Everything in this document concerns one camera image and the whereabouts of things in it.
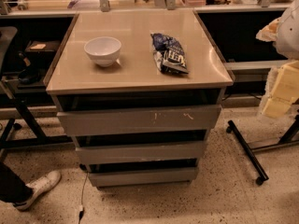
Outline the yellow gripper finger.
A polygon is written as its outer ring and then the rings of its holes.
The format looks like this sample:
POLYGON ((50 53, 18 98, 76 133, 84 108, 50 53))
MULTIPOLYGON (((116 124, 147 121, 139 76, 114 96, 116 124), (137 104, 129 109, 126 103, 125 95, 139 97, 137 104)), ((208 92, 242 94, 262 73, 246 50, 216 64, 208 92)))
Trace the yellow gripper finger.
POLYGON ((292 61, 278 69, 277 78, 262 109, 262 114, 273 119, 282 117, 298 99, 299 61, 292 61))

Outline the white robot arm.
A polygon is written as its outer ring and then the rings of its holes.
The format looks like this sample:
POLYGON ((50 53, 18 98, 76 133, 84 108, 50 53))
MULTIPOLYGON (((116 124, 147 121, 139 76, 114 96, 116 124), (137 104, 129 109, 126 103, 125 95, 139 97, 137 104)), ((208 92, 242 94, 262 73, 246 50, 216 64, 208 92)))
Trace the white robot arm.
POLYGON ((278 69, 262 104, 262 114, 276 119, 299 99, 299 0, 294 0, 279 18, 260 30, 256 38, 273 42, 277 53, 290 60, 278 69))

